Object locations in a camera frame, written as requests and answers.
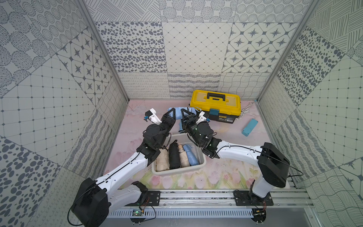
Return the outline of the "white plastic storage box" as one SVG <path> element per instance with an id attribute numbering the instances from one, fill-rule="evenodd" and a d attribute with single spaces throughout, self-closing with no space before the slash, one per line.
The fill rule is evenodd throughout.
<path id="1" fill-rule="evenodd" d="M 176 174 L 193 172 L 193 171 L 200 170 L 201 168 L 203 168 L 206 165 L 206 163 L 207 163 L 206 157 L 203 154 L 201 148 L 199 148 L 195 144 L 193 144 L 193 142 L 188 139 L 186 133 L 173 134 L 171 136 L 168 136 L 167 139 L 164 142 L 164 145 L 167 144 L 167 142 L 169 141 L 170 138 L 171 138 L 170 143 L 177 140 L 177 142 L 182 144 L 182 145 L 184 145 L 184 144 L 189 145 L 191 147 L 191 151 L 193 152 L 194 156 L 198 160 L 199 165 L 189 166 L 189 167 L 182 167 L 182 168 L 173 169 L 173 170 L 157 171 L 157 162 L 155 161 L 155 162 L 153 162 L 151 164 L 152 173 L 154 175 L 157 175 L 157 176 L 171 176 L 171 175 L 176 175 Z"/>

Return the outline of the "beige umbrella black stripes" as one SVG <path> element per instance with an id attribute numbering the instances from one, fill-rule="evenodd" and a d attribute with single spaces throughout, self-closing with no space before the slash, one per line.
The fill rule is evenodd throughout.
<path id="1" fill-rule="evenodd" d="M 186 151 L 181 144 L 178 145 L 181 167 L 189 167 L 190 163 Z"/>

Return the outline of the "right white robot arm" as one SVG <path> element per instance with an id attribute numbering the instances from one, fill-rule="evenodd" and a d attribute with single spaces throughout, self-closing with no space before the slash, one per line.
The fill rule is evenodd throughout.
<path id="1" fill-rule="evenodd" d="M 188 138 L 211 159 L 235 159 L 257 166 L 261 176 L 250 186 L 251 199 L 264 199 L 274 188 L 284 188 L 288 177 L 289 160 L 271 143 L 262 146 L 238 145 L 214 137 L 214 131 L 205 119 L 181 109 L 181 125 Z"/>

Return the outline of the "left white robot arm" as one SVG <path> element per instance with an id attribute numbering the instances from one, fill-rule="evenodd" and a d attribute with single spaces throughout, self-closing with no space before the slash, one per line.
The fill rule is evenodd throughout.
<path id="1" fill-rule="evenodd" d="M 68 213 L 73 213 L 85 227 L 99 227 L 110 212 L 125 205 L 145 204 L 148 189 L 139 181 L 120 190 L 127 180 L 151 165 L 160 155 L 160 149 L 176 122 L 176 109 L 171 108 L 161 119 L 154 109 L 145 114 L 152 125 L 143 132 L 143 141 L 136 152 L 108 174 L 95 180 L 84 180 Z"/>

